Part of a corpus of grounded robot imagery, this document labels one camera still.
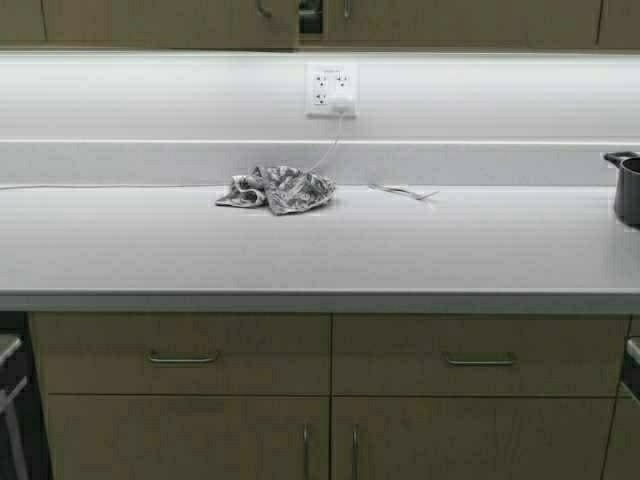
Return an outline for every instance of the countertop edge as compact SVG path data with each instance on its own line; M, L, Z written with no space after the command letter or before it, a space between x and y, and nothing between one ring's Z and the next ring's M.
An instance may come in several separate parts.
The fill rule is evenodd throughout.
M298 313L640 313L637 293L0 294L0 311Z

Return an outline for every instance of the pot handle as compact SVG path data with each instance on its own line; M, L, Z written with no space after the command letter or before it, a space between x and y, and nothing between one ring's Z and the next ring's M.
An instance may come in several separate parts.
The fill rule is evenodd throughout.
M606 153L604 155L604 159L607 162L609 162L612 165L615 165L618 168L620 168L620 164L623 161L628 160L629 158L638 158L638 157L640 157L640 155L638 155L635 152Z

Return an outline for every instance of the upper cabinet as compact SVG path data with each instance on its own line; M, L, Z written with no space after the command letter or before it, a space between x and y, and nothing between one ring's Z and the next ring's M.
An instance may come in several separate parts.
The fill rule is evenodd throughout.
M0 43L29 45L44 40L40 0L0 0Z
M58 45L289 49L297 41L292 0L43 1L48 40Z
M639 49L639 0L0 0L0 46Z
M593 48L600 1L331 0L327 38L351 46Z
M639 21L638 0L604 0L600 47L640 48L640 38L635 34Z

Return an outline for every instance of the dish towel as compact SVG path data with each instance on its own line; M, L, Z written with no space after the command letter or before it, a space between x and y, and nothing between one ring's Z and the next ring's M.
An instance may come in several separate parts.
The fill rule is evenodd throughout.
M234 175L229 193L216 205L256 208L265 204L276 215L302 213L328 203L335 192L328 178L292 167L256 167L250 175Z

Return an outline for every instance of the wooden cabinet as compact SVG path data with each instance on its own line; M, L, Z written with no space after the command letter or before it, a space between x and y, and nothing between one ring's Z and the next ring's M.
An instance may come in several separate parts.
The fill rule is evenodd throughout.
M628 325L624 316L336 315L333 391L613 397Z
M337 398L332 479L599 480L612 406L612 399Z
M640 48L636 34L640 22L637 0L603 0L599 46L602 48Z
M28 45L44 40L40 0L0 0L0 43Z
M363 46L593 48L599 14L600 0L331 0L327 37Z
M54 395L48 410L57 480L328 478L326 399Z
M32 325L47 393L329 394L328 315L49 313Z
M628 480L638 476L638 432L640 403L625 395L618 399L616 406L604 480Z
M291 0L43 0L55 44L281 49L297 41ZM259 1L270 16L259 15Z
M31 327L55 480L599 480L629 317L37 313ZM215 361L178 362L202 356Z

